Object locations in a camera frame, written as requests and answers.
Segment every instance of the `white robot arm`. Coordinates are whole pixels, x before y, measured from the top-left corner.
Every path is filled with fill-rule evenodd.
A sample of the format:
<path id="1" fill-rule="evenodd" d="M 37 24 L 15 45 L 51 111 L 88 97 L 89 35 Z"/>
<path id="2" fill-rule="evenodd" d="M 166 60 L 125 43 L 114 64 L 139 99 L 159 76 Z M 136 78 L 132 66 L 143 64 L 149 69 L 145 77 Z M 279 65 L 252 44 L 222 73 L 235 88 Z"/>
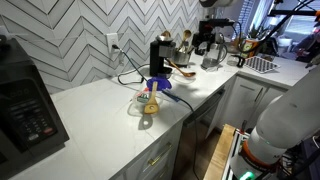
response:
<path id="1" fill-rule="evenodd" d="M 272 168 L 288 148 L 320 129 L 319 90 L 320 66 L 270 103 L 244 142 L 241 155 L 231 159 L 231 168 L 238 178 L 250 170 L 258 177 L 261 171 L 253 166 Z"/>

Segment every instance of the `coffee maker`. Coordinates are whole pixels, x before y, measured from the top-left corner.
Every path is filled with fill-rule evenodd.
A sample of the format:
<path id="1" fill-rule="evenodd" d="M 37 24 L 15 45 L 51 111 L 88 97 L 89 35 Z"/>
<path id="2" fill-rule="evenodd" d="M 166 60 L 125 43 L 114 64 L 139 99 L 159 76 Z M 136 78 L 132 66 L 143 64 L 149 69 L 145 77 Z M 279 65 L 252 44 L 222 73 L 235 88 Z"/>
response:
<path id="1" fill-rule="evenodd" d="M 163 66 L 164 58 L 171 58 L 174 55 L 176 43 L 171 37 L 157 36 L 156 40 L 150 43 L 150 76 L 159 74 L 170 74 L 172 69 Z"/>

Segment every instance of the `dishwasher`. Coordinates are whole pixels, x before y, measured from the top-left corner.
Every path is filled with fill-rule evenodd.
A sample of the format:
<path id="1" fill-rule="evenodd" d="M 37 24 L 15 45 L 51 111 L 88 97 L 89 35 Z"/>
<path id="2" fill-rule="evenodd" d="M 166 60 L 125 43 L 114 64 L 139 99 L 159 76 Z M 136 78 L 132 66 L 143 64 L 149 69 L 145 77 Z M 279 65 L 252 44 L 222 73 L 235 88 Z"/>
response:
<path id="1" fill-rule="evenodd" d="M 195 122 L 197 123 L 198 144 L 201 144 L 212 131 L 209 127 L 224 92 L 223 86 L 183 122 L 173 179 L 178 179 L 176 177 L 179 177 L 185 166 L 193 162 L 196 143 Z"/>

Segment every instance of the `purple object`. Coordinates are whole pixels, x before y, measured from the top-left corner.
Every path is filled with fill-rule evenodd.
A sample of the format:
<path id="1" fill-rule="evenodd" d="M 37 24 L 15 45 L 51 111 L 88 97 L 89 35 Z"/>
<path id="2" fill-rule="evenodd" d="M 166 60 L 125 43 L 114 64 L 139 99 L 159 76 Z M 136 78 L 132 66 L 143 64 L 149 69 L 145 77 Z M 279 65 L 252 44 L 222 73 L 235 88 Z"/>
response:
<path id="1" fill-rule="evenodd" d="M 157 91 L 172 88 L 171 83 L 168 79 L 163 78 L 163 77 L 153 77 L 147 81 L 147 87 L 149 88 L 150 91 L 152 90 L 152 84 L 154 81 L 158 82 Z"/>

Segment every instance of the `metal kettle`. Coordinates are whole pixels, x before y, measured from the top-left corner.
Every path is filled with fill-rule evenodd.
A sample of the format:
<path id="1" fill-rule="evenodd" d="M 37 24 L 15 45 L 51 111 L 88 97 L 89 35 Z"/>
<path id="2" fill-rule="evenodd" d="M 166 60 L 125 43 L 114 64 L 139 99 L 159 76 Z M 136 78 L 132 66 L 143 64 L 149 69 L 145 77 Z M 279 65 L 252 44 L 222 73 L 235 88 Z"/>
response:
<path id="1" fill-rule="evenodd" d="M 204 54 L 201 67 L 208 69 L 218 66 L 227 56 L 227 47 L 224 44 L 212 43 Z"/>

